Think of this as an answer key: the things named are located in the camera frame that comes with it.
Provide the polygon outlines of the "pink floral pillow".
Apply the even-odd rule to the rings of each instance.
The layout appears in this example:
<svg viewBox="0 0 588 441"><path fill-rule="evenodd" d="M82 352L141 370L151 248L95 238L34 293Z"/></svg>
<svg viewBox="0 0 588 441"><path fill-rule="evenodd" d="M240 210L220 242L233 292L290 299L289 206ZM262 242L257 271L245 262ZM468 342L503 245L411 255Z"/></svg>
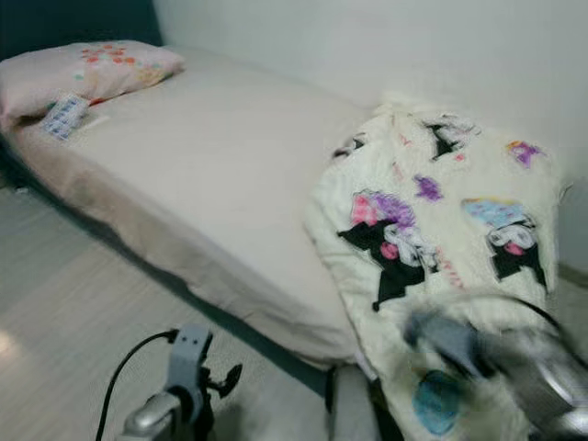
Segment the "pink floral pillow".
<svg viewBox="0 0 588 441"><path fill-rule="evenodd" d="M185 58L135 40L68 43L0 62L0 117L4 123L46 114L73 94L95 104L158 85L184 70Z"/></svg>

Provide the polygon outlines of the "cream cartoon print quilt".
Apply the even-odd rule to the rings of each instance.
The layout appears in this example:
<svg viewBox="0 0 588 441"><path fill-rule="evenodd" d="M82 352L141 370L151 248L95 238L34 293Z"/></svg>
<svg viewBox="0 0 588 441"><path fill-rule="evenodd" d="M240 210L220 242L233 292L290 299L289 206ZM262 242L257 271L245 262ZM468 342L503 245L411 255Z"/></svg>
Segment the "cream cartoon print quilt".
<svg viewBox="0 0 588 441"><path fill-rule="evenodd" d="M476 329L541 323L567 182L550 151L446 107L388 97L311 191L305 227L404 441L529 441L499 379L409 347L409 312Z"/></svg>

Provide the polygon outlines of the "blue upholstered headboard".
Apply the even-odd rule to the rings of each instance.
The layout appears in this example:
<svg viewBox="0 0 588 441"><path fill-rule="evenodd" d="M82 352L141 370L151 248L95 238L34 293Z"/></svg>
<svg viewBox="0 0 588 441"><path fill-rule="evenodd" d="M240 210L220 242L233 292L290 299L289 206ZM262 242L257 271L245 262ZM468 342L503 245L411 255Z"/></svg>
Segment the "blue upholstered headboard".
<svg viewBox="0 0 588 441"><path fill-rule="evenodd" d="M0 59L76 42L164 45L153 0L0 0Z"/></svg>

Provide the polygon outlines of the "silver robot right leg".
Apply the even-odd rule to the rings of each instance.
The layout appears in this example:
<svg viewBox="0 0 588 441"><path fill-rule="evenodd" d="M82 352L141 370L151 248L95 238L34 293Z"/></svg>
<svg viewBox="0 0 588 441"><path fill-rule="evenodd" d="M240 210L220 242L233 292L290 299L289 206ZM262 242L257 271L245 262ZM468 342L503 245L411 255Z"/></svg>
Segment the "silver robot right leg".
<svg viewBox="0 0 588 441"><path fill-rule="evenodd" d="M335 367L327 386L329 441L381 441L364 371L356 365Z"/></svg>

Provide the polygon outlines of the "blue bed base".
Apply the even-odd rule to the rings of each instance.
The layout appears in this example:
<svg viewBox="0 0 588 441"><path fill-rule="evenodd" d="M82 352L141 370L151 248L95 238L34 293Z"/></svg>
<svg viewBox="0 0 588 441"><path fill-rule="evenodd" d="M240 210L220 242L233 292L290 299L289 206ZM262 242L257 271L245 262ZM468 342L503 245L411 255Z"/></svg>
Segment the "blue bed base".
<svg viewBox="0 0 588 441"><path fill-rule="evenodd" d="M68 220L80 230L87 232L94 240L100 241L105 246L113 249L114 252L120 254L123 259L129 261L134 267L142 270L147 277L152 281L160 283L164 289L171 291L174 297L178 297L183 302L188 303L190 307L201 311L207 318L227 329L232 336L243 340L249 347L257 350L268 358L272 364L276 365L290 377L297 379L303 386L311 388L314 393L321 396L321 398L328 398L328 391L331 390L329 386L329 379L331 379L332 371L330 369L320 370L311 364L301 360L289 350L278 345L277 342L269 340L267 336L261 335L256 329L248 326L243 320L235 318L230 312L224 311L221 308L211 305L201 298L198 298L194 291L190 290L184 280L174 274L167 272L167 270L154 267L144 261L141 256L131 251L131 249L122 242L115 234L115 231L107 226L104 222L89 218L88 215L80 213L76 209L72 209L67 203L64 203L62 198L56 197L55 194L46 188L40 180L32 172L29 171L12 147L8 146L5 140L0 141L0 171L1 176L9 185L15 188L22 188L29 190L30 193L37 195L42 201L45 201L48 206L53 207L59 214Z"/></svg>

